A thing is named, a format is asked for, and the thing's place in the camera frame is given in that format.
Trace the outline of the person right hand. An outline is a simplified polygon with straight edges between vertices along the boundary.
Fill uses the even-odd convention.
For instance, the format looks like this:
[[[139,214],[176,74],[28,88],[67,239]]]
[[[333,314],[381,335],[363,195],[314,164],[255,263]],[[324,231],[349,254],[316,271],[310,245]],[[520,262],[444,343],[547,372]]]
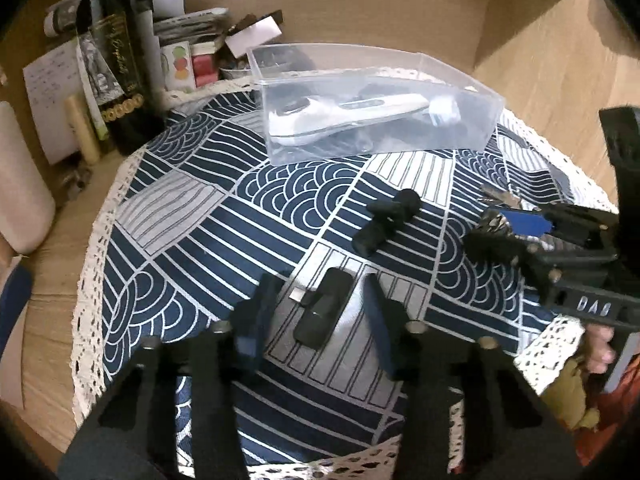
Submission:
[[[584,367],[590,374],[603,374],[615,361],[616,352],[610,346],[614,330],[612,327],[588,324],[582,337],[584,343]]]

